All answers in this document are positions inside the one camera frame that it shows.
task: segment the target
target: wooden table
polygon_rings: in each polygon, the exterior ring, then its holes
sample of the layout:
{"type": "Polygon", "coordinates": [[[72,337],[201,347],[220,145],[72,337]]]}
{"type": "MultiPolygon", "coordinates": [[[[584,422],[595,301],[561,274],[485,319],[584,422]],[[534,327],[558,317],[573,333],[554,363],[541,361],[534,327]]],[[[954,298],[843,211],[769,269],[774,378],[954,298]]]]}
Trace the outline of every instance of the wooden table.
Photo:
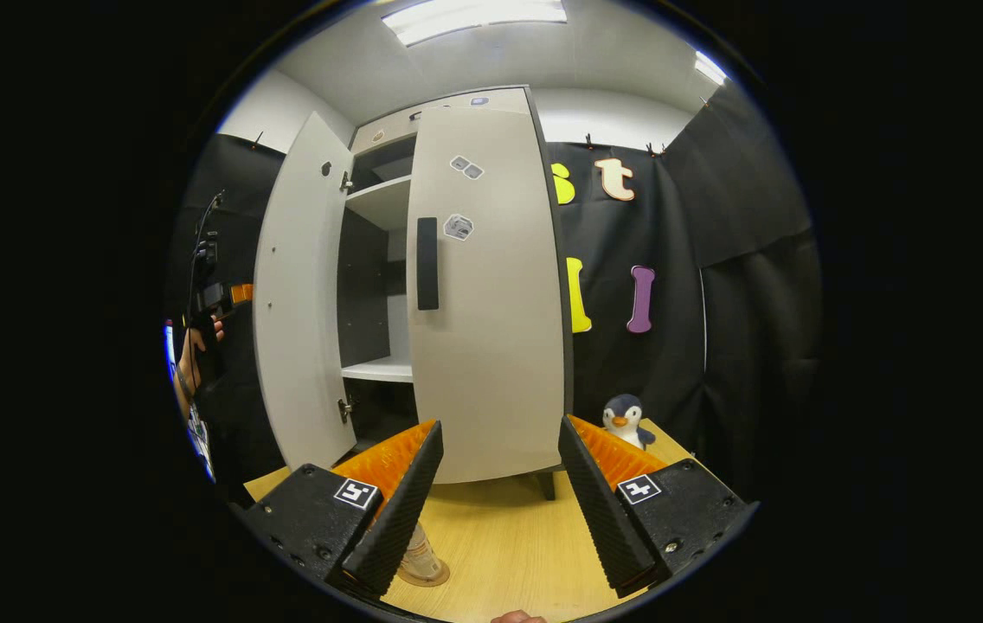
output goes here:
{"type": "MultiPolygon", "coordinates": [[[[652,421],[643,419],[641,426],[657,435],[649,453],[668,464],[691,456],[652,421]]],[[[271,473],[247,482],[246,488],[259,499],[288,473],[271,473]]],[[[459,623],[488,623],[519,608],[556,623],[607,610],[640,594],[622,600],[615,596],[568,474],[555,472],[554,487],[557,499],[546,501],[536,479],[527,476],[434,485],[419,520],[451,576],[432,588],[396,577],[383,600],[459,623]]]]}

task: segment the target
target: hand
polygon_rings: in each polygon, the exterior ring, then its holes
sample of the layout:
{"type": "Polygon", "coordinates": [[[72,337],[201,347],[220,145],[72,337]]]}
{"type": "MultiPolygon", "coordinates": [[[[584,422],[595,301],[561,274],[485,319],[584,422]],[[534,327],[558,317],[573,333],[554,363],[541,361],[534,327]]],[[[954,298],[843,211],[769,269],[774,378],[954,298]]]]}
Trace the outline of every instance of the hand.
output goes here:
{"type": "MultiPolygon", "coordinates": [[[[211,316],[215,320],[215,338],[222,342],[226,336],[226,331],[222,330],[222,320],[211,316]]],[[[180,382],[188,389],[188,393],[194,394],[202,378],[199,376],[199,368],[191,360],[191,345],[194,344],[202,352],[207,352],[207,344],[203,343],[203,334],[199,331],[187,330],[183,336],[183,354],[180,355],[179,362],[176,363],[176,370],[179,370],[180,382]]]]}
{"type": "Polygon", "coordinates": [[[547,623],[543,616],[530,616],[522,610],[508,612],[503,616],[496,616],[491,623],[547,623]]]}

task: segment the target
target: cabinet leg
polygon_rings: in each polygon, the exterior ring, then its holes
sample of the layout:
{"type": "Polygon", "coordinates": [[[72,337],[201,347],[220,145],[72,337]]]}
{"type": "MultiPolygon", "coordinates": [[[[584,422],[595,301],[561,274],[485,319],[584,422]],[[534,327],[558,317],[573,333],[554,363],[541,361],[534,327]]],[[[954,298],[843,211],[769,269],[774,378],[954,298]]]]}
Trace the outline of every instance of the cabinet leg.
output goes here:
{"type": "Polygon", "coordinates": [[[554,473],[551,471],[539,471],[534,476],[538,478],[538,486],[542,487],[542,494],[547,500],[556,500],[557,494],[554,492],[554,473]]]}

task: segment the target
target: open cabinet door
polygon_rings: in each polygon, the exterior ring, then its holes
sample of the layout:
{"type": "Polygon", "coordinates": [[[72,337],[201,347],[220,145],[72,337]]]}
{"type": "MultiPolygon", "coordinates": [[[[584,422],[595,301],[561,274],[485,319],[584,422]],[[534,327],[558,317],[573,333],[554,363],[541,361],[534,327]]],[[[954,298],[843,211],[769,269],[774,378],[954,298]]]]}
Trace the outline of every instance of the open cabinet door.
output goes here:
{"type": "Polygon", "coordinates": [[[421,115],[408,318],[419,419],[441,422],[445,446],[435,482],[560,462],[562,295],[547,173],[529,114],[439,107],[421,115]],[[481,172],[457,169],[456,157],[481,172]],[[467,224],[449,223],[453,215],[467,224]]]}
{"type": "Polygon", "coordinates": [[[342,422],[337,241],[353,157],[317,113],[277,174],[257,245],[254,339],[261,393],[283,458],[330,466],[356,443],[342,422]]]}

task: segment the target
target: black curtain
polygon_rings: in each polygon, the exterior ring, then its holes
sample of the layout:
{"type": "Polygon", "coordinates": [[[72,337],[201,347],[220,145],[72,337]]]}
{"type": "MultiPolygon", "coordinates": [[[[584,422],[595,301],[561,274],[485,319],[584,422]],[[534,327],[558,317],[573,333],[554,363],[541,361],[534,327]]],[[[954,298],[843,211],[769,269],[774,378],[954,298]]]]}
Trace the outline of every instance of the black curtain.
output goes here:
{"type": "Polygon", "coordinates": [[[572,337],[575,414],[599,423],[607,399],[635,394],[738,494],[763,498],[821,331],[811,222],[771,126],[728,82],[657,157],[578,143],[549,153],[575,186],[560,206],[564,252],[583,263],[592,320],[572,337]],[[633,200],[602,189],[594,162],[610,157],[633,171],[633,200]],[[626,329],[634,265],[657,273],[645,334],[626,329]]]}
{"type": "MultiPolygon", "coordinates": [[[[183,347],[182,315],[186,305],[190,254],[196,226],[211,198],[223,192],[222,206],[207,217],[204,229],[219,233],[218,264],[210,283],[254,283],[254,264],[261,221],[285,154],[243,138],[216,134],[204,147],[183,195],[167,259],[164,316],[172,320],[176,352],[183,347]]],[[[225,324],[219,351],[226,374],[217,382],[203,379],[196,406],[207,422],[211,460],[219,488],[246,506],[253,500],[243,482],[283,466],[261,397],[254,355],[253,303],[235,308],[225,324]]]]}

